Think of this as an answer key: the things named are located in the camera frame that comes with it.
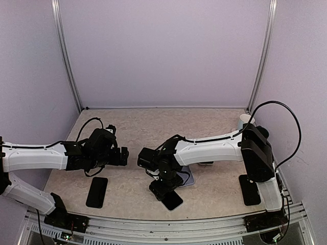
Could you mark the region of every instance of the white wall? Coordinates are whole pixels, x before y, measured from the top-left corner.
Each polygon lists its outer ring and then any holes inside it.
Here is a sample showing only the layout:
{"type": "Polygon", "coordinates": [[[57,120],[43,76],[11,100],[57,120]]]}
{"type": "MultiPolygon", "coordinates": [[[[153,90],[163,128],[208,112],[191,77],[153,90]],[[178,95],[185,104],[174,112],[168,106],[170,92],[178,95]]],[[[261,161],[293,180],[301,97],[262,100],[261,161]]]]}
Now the white wall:
{"type": "MultiPolygon", "coordinates": [[[[0,7],[0,135],[48,144],[65,139],[78,114],[69,90],[51,1],[2,1],[0,7]]],[[[43,188],[48,170],[17,173],[43,188]]],[[[16,243],[26,207],[0,197],[0,244],[16,243]]]]}
{"type": "Polygon", "coordinates": [[[269,3],[60,1],[83,106],[245,108],[269,3]]]}
{"type": "MultiPolygon", "coordinates": [[[[327,1],[278,1],[276,23],[256,104],[279,100],[298,116],[300,151],[282,167],[296,202],[303,201],[318,244],[327,234],[327,1]]],[[[266,106],[256,120],[270,131],[278,161],[295,149],[297,129],[279,106],[266,106]]]]}

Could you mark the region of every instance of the table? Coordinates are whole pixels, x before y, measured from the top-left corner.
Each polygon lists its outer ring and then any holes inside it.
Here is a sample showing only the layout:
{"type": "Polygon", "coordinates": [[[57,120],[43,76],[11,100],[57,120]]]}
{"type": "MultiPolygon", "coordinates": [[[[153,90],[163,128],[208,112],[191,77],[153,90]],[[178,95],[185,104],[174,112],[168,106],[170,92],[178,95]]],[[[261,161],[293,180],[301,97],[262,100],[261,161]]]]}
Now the table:
{"type": "MultiPolygon", "coordinates": [[[[149,190],[153,180],[137,166],[143,147],[156,148],[169,137],[187,138],[217,136],[236,129],[240,109],[112,109],[84,110],[77,119],[68,140],[75,140],[82,125],[91,117],[117,128],[119,147],[130,152],[128,166],[106,166],[98,177],[108,178],[103,207],[85,205],[92,178],[82,170],[53,170],[45,191],[61,196],[68,212],[102,217],[142,220],[186,220],[238,215],[264,210],[263,204],[247,207],[243,203],[239,175],[245,174],[243,162],[221,161],[212,166],[191,165],[195,184],[176,192],[184,203],[169,212],[149,190]]],[[[88,124],[81,134],[87,138],[101,127],[98,121],[88,124]]]]}

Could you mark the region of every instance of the cup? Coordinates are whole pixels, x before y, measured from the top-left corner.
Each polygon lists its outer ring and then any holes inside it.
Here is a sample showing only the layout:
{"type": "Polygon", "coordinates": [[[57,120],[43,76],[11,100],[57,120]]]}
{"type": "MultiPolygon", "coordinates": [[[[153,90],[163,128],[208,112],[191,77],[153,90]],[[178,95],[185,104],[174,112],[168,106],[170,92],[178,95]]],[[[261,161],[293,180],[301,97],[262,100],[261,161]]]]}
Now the cup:
{"type": "MultiPolygon", "coordinates": [[[[242,114],[240,115],[239,123],[237,125],[237,129],[240,130],[243,128],[243,124],[247,124],[251,118],[251,115],[248,114],[242,114]]],[[[251,123],[253,124],[255,122],[254,118],[252,118],[251,123]]]]}

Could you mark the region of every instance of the smartphone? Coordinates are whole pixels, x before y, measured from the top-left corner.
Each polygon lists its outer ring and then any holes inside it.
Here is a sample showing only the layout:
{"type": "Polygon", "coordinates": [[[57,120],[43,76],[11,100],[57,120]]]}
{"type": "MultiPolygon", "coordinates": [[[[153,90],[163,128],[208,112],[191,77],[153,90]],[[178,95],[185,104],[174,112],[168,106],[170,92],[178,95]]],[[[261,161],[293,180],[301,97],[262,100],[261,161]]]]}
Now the smartphone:
{"type": "Polygon", "coordinates": [[[102,208],[108,179],[94,177],[87,195],[86,205],[90,208],[102,208]]]}
{"type": "Polygon", "coordinates": [[[239,181],[245,206],[260,204],[261,198],[256,183],[250,181],[247,175],[240,175],[239,181]]]}
{"type": "Polygon", "coordinates": [[[171,191],[165,195],[161,202],[169,211],[173,211],[183,203],[183,199],[175,191],[171,191]]]}

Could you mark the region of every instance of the vertical metal post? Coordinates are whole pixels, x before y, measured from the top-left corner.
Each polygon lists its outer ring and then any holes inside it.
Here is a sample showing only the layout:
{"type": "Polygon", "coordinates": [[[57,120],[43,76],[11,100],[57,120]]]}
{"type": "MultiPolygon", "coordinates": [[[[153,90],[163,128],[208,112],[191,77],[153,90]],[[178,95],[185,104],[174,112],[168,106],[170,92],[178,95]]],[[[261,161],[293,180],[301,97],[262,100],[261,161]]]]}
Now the vertical metal post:
{"type": "Polygon", "coordinates": [[[261,52],[259,67],[258,67],[258,71],[256,73],[255,83],[254,83],[254,87],[252,90],[251,98],[250,98],[249,104],[247,106],[247,110],[249,112],[251,112],[253,109],[254,102],[258,95],[259,87],[260,87],[260,84],[262,81],[262,76],[264,73],[266,60],[268,57],[268,51],[269,51],[270,40],[272,37],[273,26],[274,26],[274,22],[275,22],[276,9],[277,9],[277,0],[270,0],[270,8],[269,8],[269,15],[268,15],[268,22],[267,22],[267,27],[266,27],[264,45],[263,45],[262,52],[261,52]]]}
{"type": "Polygon", "coordinates": [[[59,8],[59,0],[51,0],[52,2],[52,10],[53,10],[53,16],[55,19],[55,24],[57,28],[57,34],[59,38],[59,44],[60,44],[60,49],[61,49],[61,54],[63,58],[63,62],[66,68],[67,76],[68,76],[68,82],[69,86],[71,87],[71,91],[73,93],[74,101],[77,107],[77,110],[79,113],[83,110],[82,102],[77,90],[77,86],[74,80],[73,72],[72,72],[72,67],[69,62],[68,58],[68,52],[67,52],[67,47],[65,43],[65,36],[63,32],[63,27],[62,27],[62,21],[61,21],[61,15],[60,15],[60,8],[59,8]]]}

